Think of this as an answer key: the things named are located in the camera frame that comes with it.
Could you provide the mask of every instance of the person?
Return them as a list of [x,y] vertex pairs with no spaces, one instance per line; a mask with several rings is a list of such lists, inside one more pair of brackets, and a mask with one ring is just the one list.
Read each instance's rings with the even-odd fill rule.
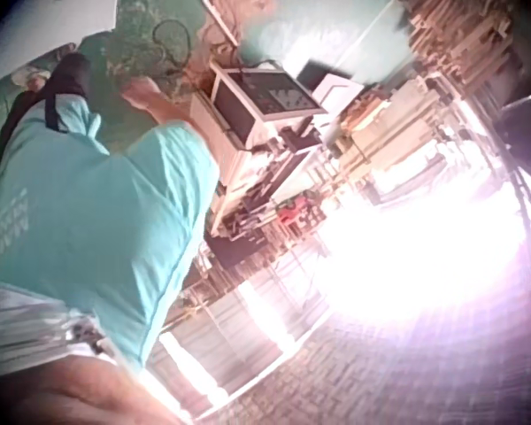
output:
[[97,141],[90,63],[28,75],[0,134],[0,403],[13,423],[173,423],[139,383],[203,239],[219,169],[150,78],[122,96],[157,126]]

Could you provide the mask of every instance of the teal t-shirt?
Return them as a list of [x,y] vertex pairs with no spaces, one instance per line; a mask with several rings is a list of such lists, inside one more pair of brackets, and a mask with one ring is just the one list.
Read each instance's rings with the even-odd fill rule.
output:
[[153,128],[121,154],[100,117],[58,96],[16,128],[0,166],[0,282],[94,313],[133,367],[145,364],[203,240],[219,169],[193,128]]

